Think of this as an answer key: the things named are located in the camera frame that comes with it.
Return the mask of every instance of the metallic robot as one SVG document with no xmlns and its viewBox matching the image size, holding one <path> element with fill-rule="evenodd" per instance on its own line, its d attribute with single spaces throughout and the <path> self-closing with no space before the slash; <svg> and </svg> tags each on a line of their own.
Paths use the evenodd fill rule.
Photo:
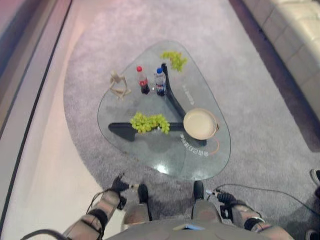
<svg viewBox="0 0 320 240">
<path fill-rule="evenodd" d="M 110 189 L 101 192 L 102 197 L 86 215 L 71 225 L 63 234 L 44 229 L 26 235 L 26 240 L 37 234 L 49 234 L 59 240 L 101 240 L 108 220 L 116 208 L 122 209 L 126 199 L 120 193 L 129 188 L 138 191 L 139 204 L 131 207 L 125 214 L 123 225 L 127 229 L 108 238 L 110 240 L 292 240 L 281 227 L 266 223 L 261 215 L 243 201 L 227 192 L 210 192 L 217 197 L 223 219 L 230 219 L 234 225 L 222 223 L 215 206 L 204 199 L 204 186 L 201 181 L 193 184 L 195 203 L 191 219 L 156 220 L 148 208 L 148 189 L 146 185 L 129 185 L 118 176 Z"/>
</svg>

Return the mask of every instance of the wooden mannequin figure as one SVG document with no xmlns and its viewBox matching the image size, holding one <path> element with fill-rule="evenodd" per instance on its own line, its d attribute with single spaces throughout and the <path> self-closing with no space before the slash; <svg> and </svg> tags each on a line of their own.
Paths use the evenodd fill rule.
<svg viewBox="0 0 320 240">
<path fill-rule="evenodd" d="M 121 81 L 124 82 L 125 88 L 113 88 L 115 83 L 119 84 Z M 128 89 L 126 78 L 124 76 L 119 76 L 115 71 L 111 72 L 110 86 L 106 92 L 111 91 L 114 95 L 117 95 L 118 99 L 124 100 L 124 96 L 131 93 Z"/>
</svg>

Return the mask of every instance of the soda bottle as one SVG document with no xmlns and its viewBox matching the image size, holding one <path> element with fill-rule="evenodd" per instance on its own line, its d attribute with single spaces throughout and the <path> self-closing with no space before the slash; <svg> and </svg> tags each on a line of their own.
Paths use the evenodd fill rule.
<svg viewBox="0 0 320 240">
<path fill-rule="evenodd" d="M 137 80 L 141 87 L 141 93 L 148 94 L 150 92 L 150 89 L 148 86 L 147 76 L 145 75 L 141 66 L 137 66 L 136 71 L 137 71 Z"/>
</svg>

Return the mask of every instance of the gray carpet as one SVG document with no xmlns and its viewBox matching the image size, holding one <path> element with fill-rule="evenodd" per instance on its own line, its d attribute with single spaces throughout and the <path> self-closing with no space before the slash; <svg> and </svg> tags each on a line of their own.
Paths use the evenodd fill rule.
<svg viewBox="0 0 320 240">
<path fill-rule="evenodd" d="M 219 175 L 204 181 L 206 188 L 237 183 L 276 189 L 319 212 L 309 171 L 319 167 L 320 153 L 306 145 L 227 0 L 110 0 L 81 36 L 68 65 L 64 109 L 74 144 L 96 181 L 110 187 L 124 171 L 126 181 L 147 184 L 154 219 L 191 215 L 192 182 L 138 164 L 105 140 L 97 122 L 111 70 L 121 72 L 147 47 L 165 39 L 187 48 L 230 130 L 230 160 Z M 239 187 L 225 190 L 296 239 L 302 239 L 307 228 L 319 228 L 317 216 L 285 195 Z M 130 192 L 126 196 L 128 206 L 137 200 Z"/>
</svg>

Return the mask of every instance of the white floor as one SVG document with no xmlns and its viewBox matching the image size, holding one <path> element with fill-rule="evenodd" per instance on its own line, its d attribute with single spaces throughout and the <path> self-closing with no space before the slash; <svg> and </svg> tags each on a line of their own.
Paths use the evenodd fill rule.
<svg viewBox="0 0 320 240">
<path fill-rule="evenodd" d="M 63 90 L 68 60 L 78 38 L 107 3 L 73 0 L 32 120 L 1 239 L 20 239 L 43 228 L 63 232 L 101 191 L 72 142 Z M 120 231 L 123 215 L 120 211 L 114 214 L 105 237 Z"/>
</svg>

